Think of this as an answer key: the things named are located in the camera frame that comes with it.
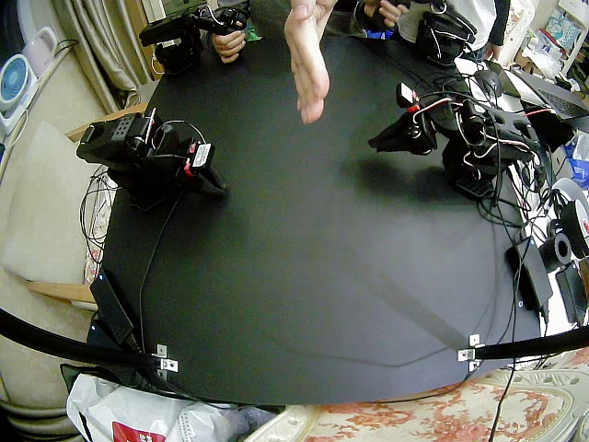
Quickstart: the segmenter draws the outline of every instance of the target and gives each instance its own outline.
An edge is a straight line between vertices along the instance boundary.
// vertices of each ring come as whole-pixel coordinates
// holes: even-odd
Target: white cable
[[[157,150],[157,149],[156,149],[156,145],[154,144],[154,140],[156,139],[156,134],[157,134],[157,132],[158,132],[158,131],[159,131],[159,130],[162,128],[162,126],[163,126],[164,124],[172,124],[172,123],[174,123],[174,122],[182,122],[182,123],[184,123],[184,124],[188,124],[188,125],[189,125],[189,126],[190,126],[190,127],[191,127],[191,128],[192,128],[192,129],[193,129],[193,130],[194,130],[194,131],[195,131],[195,132],[196,132],[196,133],[197,133],[199,136],[200,136],[202,143],[203,143],[203,144],[206,144],[206,140],[204,139],[204,136],[202,136],[202,133],[201,133],[201,131],[199,131],[199,130],[196,128],[196,126],[195,126],[195,125],[193,125],[193,124],[190,124],[189,122],[185,122],[184,120],[170,120],[170,121],[168,121],[168,122],[162,122],[162,125],[161,125],[161,126],[159,126],[159,127],[156,129],[156,131],[154,132],[154,136],[153,136],[153,137],[152,137],[152,139],[151,139],[151,146],[154,148],[154,150]]]
[[[529,153],[533,153],[533,152],[531,151],[531,149],[529,148],[529,146],[528,146],[526,143],[522,142],[522,141],[515,141],[515,140],[502,140],[501,138],[499,138],[499,139],[498,139],[498,138],[495,138],[494,136],[491,136],[491,135],[487,135],[487,137],[488,137],[488,138],[490,138],[490,139],[491,139],[491,140],[493,140],[493,141],[498,141],[499,143],[503,143],[503,144],[505,144],[505,145],[514,145],[514,146],[515,146],[515,147],[517,147],[518,149],[519,149],[519,147],[518,147],[518,146],[525,147],[525,149],[519,149],[519,150],[521,150],[522,152],[529,152]]]
[[[430,28],[430,32],[432,33],[432,37],[435,40],[435,46],[437,47],[437,50],[438,50],[438,58],[442,58],[442,51],[440,50],[440,43],[438,42],[438,39],[435,36],[435,32],[433,32],[432,28]]]
[[[194,124],[191,124],[189,122],[185,122],[184,120],[170,120],[169,122],[164,122],[164,124],[171,124],[173,122],[182,122],[184,124],[188,124],[192,129],[194,129],[196,131],[196,133],[201,137],[202,143],[206,144],[206,141],[204,140],[204,136],[202,136],[201,131],[199,131],[196,126]]]
[[[18,133],[17,138],[15,139],[15,141],[13,141],[11,143],[10,146],[7,147],[7,149],[14,147],[14,145],[16,143],[18,143],[18,140],[20,139],[20,136],[22,135],[23,132],[25,132],[25,127],[27,127],[27,122],[28,121],[29,121],[29,110],[28,109],[25,109],[25,122],[22,124],[22,127],[20,128],[20,132]]]
[[[224,26],[224,25],[225,25],[225,23],[221,23],[219,20],[217,20],[217,17],[215,17],[215,16],[214,16],[214,14],[213,14],[213,10],[211,9],[211,7],[210,7],[209,5],[207,5],[206,7],[207,7],[207,9],[209,10],[209,12],[211,13],[211,18],[214,20],[214,22],[215,22],[217,25]]]
[[[491,152],[491,150],[493,150],[496,146],[497,146],[497,143],[491,145],[491,147],[489,147],[489,149],[487,149],[487,152],[485,152],[484,154],[482,154],[480,156],[477,155],[477,153],[474,151],[472,152],[472,154],[477,158],[485,158]]]
[[[433,109],[433,108],[435,108],[436,106],[438,106],[440,104],[447,103],[448,101],[452,101],[452,99],[450,99],[448,97],[446,97],[445,99],[439,99],[435,103],[430,104],[427,108],[419,109],[417,112],[415,112],[413,114],[413,122],[417,124],[417,116],[420,113],[424,113],[426,111],[429,111],[430,109]]]
[[[443,30],[437,30],[436,33],[442,34],[442,35],[449,35],[450,37],[454,37],[457,40],[468,41],[467,39],[459,37],[456,34],[453,34],[451,32],[444,32]]]
[[[480,180],[480,170],[478,170],[477,168],[475,168],[475,165],[472,163],[469,163],[467,161],[467,157],[470,155],[470,152],[467,152],[463,157],[462,157],[462,162],[464,164],[466,164],[467,166],[471,166],[474,170],[477,171],[477,174],[479,175],[479,177],[477,178],[477,180]]]
[[[464,129],[462,128],[462,116],[460,115],[460,112],[455,112],[454,115],[456,116],[456,125],[458,126],[458,131],[462,135],[462,139],[465,141],[465,143],[467,145],[473,145],[475,147],[479,147],[485,141],[487,141],[487,131],[485,131],[485,128],[483,126],[481,134],[484,138],[483,138],[482,142],[480,143],[480,145],[475,145],[473,143],[470,143],[469,140],[467,139],[467,136],[464,134]]]
[[[435,6],[433,5],[433,3],[430,4],[431,11],[438,16],[444,14],[445,11],[447,10],[447,8],[448,8],[448,4],[444,3],[444,9],[438,11],[438,10],[435,10]]]

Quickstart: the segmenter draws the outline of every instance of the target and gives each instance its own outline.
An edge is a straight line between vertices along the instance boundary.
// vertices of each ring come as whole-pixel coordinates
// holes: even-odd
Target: black table
[[[396,84],[433,68],[395,43],[323,46],[331,90],[312,125],[300,122],[280,41],[249,43],[231,65],[206,53],[197,71],[164,78],[150,103],[201,129],[231,187],[220,199],[185,195],[144,289],[147,351],[166,344],[179,361],[169,381],[192,395],[398,397],[462,380],[456,350],[472,333],[496,343],[507,327],[503,227],[450,187],[441,151],[377,154],[366,142],[400,115]],[[125,192],[116,198],[103,265],[135,315],[170,206],[146,215]],[[518,307],[516,338],[538,335],[537,315]]]

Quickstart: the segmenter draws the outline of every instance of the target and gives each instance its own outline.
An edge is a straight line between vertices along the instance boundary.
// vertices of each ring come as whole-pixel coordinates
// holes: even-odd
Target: electric fan
[[[0,71],[0,131],[12,132],[39,84],[24,55],[11,57]]]

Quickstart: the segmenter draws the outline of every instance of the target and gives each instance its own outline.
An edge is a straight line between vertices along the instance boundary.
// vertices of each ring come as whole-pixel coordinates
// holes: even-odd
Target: metal clip
[[[468,346],[463,350],[458,350],[458,362],[468,361],[468,372],[472,373],[480,366],[480,361],[476,357],[476,349],[484,346],[484,343],[480,343],[479,334],[471,334],[468,336]]]
[[[167,358],[167,346],[159,343],[157,345],[157,353],[154,355],[159,357],[159,369],[157,370],[157,374],[167,380],[167,373],[168,371],[173,371],[174,373],[178,373],[179,371],[179,363],[178,361],[174,361],[173,359]]]

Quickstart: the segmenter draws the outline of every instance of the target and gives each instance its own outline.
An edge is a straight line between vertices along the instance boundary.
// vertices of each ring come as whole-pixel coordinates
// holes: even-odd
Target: human hand
[[[227,35],[213,34],[214,50],[223,63],[233,63],[245,45],[246,34],[242,30],[236,30]]]
[[[497,60],[499,58],[499,54],[501,53],[502,46],[497,46],[496,44],[487,43],[485,46],[485,54],[483,55],[484,60]]]
[[[291,0],[292,9],[284,34],[291,50],[291,69],[305,124],[316,121],[323,112],[329,91],[329,74],[319,41],[336,0]]]
[[[385,19],[385,24],[390,28],[393,28],[397,24],[398,18],[401,15],[409,12],[406,6],[394,6],[387,0],[380,0],[380,2],[378,0],[366,0],[364,3],[364,12],[370,18],[375,14],[377,8],[378,12]]]

